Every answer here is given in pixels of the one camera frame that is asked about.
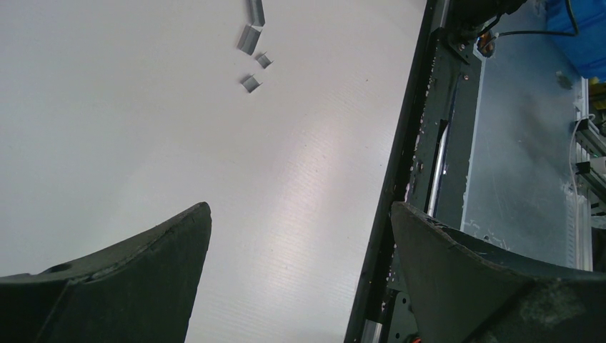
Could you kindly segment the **silver staple strip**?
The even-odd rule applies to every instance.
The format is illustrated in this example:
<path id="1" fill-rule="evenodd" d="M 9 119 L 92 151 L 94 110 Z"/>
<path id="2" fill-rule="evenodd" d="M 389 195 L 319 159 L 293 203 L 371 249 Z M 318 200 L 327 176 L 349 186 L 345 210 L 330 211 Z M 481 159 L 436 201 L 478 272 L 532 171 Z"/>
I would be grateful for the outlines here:
<path id="1" fill-rule="evenodd" d="M 267 52 L 258 54 L 256 56 L 256 61 L 263 69 L 267 69 L 274 62 L 267 56 Z"/>
<path id="2" fill-rule="evenodd" d="M 246 89 L 246 91 L 251 94 L 257 88 L 262 85 L 262 82 L 259 82 L 254 74 L 246 75 L 240 81 L 240 84 Z"/>
<path id="3" fill-rule="evenodd" d="M 237 43 L 238 50 L 251 56 L 257 48 L 261 34 L 262 28 L 260 26 L 246 25 Z"/>
<path id="4" fill-rule="evenodd" d="M 266 24 L 262 0 L 248 0 L 250 24 L 263 27 Z"/>

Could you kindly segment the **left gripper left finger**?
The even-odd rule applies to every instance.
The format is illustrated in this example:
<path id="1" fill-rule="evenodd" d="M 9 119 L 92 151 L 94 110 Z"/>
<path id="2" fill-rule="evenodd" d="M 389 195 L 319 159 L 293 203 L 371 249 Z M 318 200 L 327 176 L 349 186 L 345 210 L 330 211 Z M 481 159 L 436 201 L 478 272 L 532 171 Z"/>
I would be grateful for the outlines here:
<path id="1" fill-rule="evenodd" d="M 200 202 L 110 247 L 1 278 L 3 342 L 183 342 L 212 233 Z"/>

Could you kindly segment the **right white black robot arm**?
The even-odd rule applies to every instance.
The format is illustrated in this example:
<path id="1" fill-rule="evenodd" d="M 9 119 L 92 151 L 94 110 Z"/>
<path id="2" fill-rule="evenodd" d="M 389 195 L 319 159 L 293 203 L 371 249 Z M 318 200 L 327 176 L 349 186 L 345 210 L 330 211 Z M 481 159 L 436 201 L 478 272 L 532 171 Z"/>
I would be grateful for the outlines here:
<path id="1" fill-rule="evenodd" d="M 446 31 L 455 41 L 471 41 L 490 30 L 501 16 L 516 12 L 526 2 L 526 0 L 450 1 Z"/>

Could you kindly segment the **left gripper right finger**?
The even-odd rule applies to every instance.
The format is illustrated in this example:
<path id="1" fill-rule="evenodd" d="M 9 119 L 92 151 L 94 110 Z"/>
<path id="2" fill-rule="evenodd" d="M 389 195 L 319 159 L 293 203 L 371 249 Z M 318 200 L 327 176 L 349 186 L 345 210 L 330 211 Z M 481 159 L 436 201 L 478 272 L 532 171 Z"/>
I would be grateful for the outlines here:
<path id="1" fill-rule="evenodd" d="M 496 247 L 395 202 L 391 223 L 424 342 L 603 342 L 605 275 Z"/>

